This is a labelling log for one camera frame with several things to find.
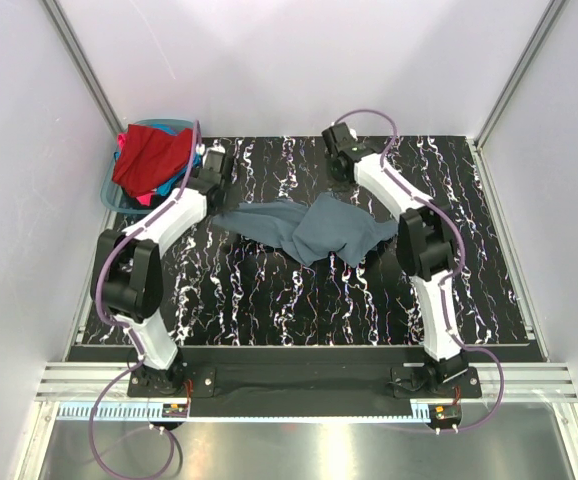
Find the aluminium frame post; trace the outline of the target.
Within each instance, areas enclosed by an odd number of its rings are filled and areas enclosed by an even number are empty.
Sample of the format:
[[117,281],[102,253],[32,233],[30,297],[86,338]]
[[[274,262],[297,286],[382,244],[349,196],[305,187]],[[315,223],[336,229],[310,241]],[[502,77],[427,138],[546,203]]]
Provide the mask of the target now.
[[39,3],[47,14],[103,120],[113,134],[119,134],[123,129],[123,125],[106,95],[61,3],[56,0],[40,0]]
[[567,0],[550,0],[547,3],[482,128],[474,138],[477,150],[482,150],[486,145],[567,5]]

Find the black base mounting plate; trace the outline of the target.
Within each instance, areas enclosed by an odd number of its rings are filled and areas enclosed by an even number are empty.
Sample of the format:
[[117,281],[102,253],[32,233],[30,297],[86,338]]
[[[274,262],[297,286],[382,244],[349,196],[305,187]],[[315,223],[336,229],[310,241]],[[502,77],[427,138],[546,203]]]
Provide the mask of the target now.
[[231,364],[184,366],[172,384],[149,375],[144,368],[130,376],[130,397],[212,398],[260,392],[351,392],[392,395],[396,398],[479,399],[482,388],[471,367],[445,384],[433,384],[420,366],[384,364]]

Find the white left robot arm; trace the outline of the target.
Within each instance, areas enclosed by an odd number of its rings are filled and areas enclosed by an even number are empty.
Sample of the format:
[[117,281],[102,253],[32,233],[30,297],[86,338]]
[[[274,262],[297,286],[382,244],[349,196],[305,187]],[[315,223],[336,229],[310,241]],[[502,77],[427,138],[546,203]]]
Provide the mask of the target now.
[[165,396],[189,384],[182,354],[160,312],[162,257],[189,229],[224,206],[234,157],[222,147],[201,150],[201,163],[163,204],[122,231],[97,240],[90,295],[99,319],[117,327],[137,352],[132,381]]

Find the red t shirt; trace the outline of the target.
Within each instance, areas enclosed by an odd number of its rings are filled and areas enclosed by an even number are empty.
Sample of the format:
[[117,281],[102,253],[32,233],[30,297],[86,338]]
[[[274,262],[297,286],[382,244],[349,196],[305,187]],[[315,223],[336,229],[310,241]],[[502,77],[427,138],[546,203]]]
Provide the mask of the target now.
[[193,133],[192,128],[169,134],[152,126],[130,124],[112,181],[134,198],[157,189],[187,167]]

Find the pink garment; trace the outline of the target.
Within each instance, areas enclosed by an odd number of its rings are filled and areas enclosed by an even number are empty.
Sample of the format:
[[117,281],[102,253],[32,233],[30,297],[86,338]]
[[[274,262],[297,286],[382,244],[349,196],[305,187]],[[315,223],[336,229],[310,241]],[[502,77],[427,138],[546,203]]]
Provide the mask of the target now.
[[136,198],[136,200],[138,201],[138,203],[141,206],[144,207],[150,207],[151,206],[151,202],[152,202],[152,198],[153,198],[154,193],[153,192],[149,192],[143,195],[140,195]]

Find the grey-blue t shirt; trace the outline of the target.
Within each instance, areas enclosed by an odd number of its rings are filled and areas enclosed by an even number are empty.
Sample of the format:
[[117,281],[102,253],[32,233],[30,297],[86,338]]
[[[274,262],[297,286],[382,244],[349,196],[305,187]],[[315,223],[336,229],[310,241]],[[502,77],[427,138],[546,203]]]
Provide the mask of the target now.
[[281,249],[301,265],[336,254],[358,266],[379,243],[397,235],[395,220],[378,222],[368,212],[342,202],[330,193],[311,205],[278,199],[268,203],[241,203],[215,216],[215,226],[267,247]]

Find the black garment in basket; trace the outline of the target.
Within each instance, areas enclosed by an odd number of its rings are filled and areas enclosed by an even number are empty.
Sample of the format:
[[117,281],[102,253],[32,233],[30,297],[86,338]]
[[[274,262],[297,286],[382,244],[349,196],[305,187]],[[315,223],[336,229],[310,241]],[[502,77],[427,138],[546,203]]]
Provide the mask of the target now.
[[128,215],[149,214],[167,200],[166,196],[159,195],[156,191],[151,191],[154,193],[151,206],[144,207],[138,203],[136,200],[137,197],[132,197],[126,189],[122,188],[121,192],[120,207],[124,210],[128,210]]

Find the aluminium frame post left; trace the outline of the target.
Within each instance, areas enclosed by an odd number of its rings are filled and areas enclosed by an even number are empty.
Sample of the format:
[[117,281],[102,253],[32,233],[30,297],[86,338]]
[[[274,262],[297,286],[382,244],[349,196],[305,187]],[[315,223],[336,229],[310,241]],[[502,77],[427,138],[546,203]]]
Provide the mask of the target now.
[[61,3],[56,0],[40,0],[39,3],[47,14],[103,120],[113,134],[119,134],[123,129],[123,125],[106,95]]

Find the aluminium frame post right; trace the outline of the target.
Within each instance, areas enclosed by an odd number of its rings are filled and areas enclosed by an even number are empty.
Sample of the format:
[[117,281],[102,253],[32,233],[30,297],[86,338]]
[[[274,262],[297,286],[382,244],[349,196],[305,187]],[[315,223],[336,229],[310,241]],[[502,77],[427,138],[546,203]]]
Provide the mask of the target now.
[[550,0],[547,3],[482,128],[474,138],[477,150],[482,150],[486,145],[567,5],[567,0]]

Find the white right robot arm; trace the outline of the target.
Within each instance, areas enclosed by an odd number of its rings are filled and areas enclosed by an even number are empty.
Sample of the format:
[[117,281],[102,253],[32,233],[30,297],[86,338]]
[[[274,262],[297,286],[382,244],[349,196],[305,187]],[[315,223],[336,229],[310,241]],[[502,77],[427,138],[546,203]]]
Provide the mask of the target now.
[[406,180],[346,123],[331,125],[322,138],[334,178],[369,191],[398,221],[396,257],[419,301],[425,354],[407,389],[445,396],[469,368],[453,303],[453,278],[464,268],[464,241],[449,218],[449,206]]

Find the aluminium front rail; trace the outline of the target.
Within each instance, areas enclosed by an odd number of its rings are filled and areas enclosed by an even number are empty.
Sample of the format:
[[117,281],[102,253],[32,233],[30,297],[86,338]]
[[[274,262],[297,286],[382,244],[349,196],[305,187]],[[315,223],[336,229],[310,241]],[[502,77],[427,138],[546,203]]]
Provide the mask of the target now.
[[[475,368],[485,402],[498,395],[506,402],[575,402],[578,400],[567,367],[554,363],[476,363]],[[93,395],[113,379],[118,397],[128,391],[128,366],[121,363],[50,363],[43,373],[37,395],[75,397]]]

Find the teal plastic laundry basket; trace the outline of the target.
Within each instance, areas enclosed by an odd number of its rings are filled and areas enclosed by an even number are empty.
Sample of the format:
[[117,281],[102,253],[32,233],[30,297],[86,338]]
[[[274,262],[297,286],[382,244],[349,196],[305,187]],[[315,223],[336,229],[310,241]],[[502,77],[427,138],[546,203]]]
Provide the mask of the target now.
[[[137,122],[138,125],[147,126],[150,128],[155,128],[156,124],[164,124],[172,127],[174,130],[182,131],[184,128],[189,128],[194,125],[193,121],[189,120],[178,120],[178,119],[145,119],[140,120]],[[120,137],[123,134],[119,134],[116,141],[116,147],[113,152],[112,160],[108,167],[107,173],[102,183],[101,191],[100,191],[100,199],[102,204],[105,206],[106,209],[109,211],[115,212],[119,215],[128,215],[128,210],[124,210],[120,207],[120,197],[121,197],[121,187],[118,186],[116,183],[113,182],[113,170],[115,164],[120,157],[123,140]]]

